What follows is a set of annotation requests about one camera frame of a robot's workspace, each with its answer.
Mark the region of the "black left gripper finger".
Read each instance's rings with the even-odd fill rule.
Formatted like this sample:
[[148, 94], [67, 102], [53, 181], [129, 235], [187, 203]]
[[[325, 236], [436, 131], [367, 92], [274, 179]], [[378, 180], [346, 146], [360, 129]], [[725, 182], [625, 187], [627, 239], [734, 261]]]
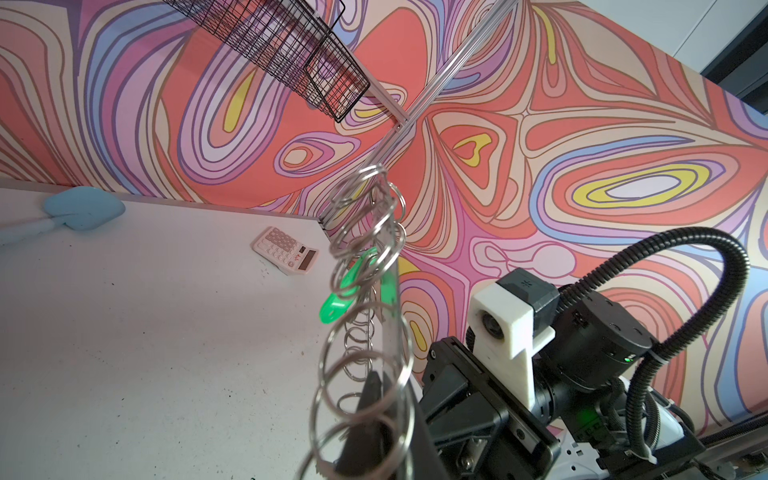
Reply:
[[[356, 410], [362, 411], [383, 398], [391, 385], [377, 372], [368, 374]], [[397, 427], [374, 419], [349, 428], [341, 454], [333, 462], [333, 472], [345, 479], [372, 479], [377, 469], [396, 451]], [[408, 450], [386, 479], [447, 479], [449, 474], [440, 459], [419, 407], [414, 410], [413, 432]]]

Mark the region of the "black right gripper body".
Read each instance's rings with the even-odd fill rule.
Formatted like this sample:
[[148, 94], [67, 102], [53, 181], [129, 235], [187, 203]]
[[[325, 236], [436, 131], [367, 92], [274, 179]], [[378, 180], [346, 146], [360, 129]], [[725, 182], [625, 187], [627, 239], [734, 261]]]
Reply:
[[457, 338], [431, 345], [419, 408], [438, 464], [429, 479], [543, 479], [558, 440]]

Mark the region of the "green tagged key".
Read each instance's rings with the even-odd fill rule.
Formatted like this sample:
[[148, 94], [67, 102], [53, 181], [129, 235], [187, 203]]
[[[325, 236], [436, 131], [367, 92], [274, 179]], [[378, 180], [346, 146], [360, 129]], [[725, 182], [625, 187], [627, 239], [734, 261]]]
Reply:
[[332, 271], [331, 293], [318, 313], [321, 323], [330, 325], [340, 320], [362, 302], [369, 289], [378, 292], [375, 301], [394, 307], [399, 301], [398, 256], [394, 247], [339, 251], [335, 255], [338, 263]]

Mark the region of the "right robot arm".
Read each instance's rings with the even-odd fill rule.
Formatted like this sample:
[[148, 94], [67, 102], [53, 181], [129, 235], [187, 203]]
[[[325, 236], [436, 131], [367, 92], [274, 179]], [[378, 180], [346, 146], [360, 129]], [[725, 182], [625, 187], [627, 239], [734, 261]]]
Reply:
[[628, 368], [654, 339], [591, 293], [564, 312], [558, 290], [491, 284], [476, 292], [465, 340], [430, 350], [419, 406], [449, 479], [666, 479], [702, 443], [670, 400], [640, 398], [649, 459], [629, 448]]

